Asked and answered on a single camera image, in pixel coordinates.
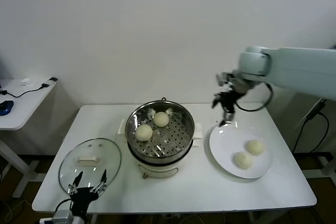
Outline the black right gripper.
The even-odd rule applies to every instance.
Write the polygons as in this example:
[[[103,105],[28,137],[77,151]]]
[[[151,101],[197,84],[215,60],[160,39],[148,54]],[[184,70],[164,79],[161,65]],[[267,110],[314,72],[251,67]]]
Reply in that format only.
[[[214,108],[218,104],[221,104],[221,107],[224,110],[223,119],[219,123],[219,126],[224,126],[232,123],[235,116],[234,105],[237,100],[238,100],[238,93],[235,92],[234,90],[214,94],[211,108]]]

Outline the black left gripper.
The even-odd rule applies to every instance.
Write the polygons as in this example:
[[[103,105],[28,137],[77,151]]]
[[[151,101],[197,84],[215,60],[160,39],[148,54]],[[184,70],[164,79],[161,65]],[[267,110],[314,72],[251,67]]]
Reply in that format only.
[[[91,202],[97,200],[108,187],[106,169],[103,172],[100,182],[93,188],[78,188],[82,175],[83,171],[75,177],[72,184],[68,185],[68,194],[70,195],[70,199],[72,201],[71,212],[73,216],[86,216]]]

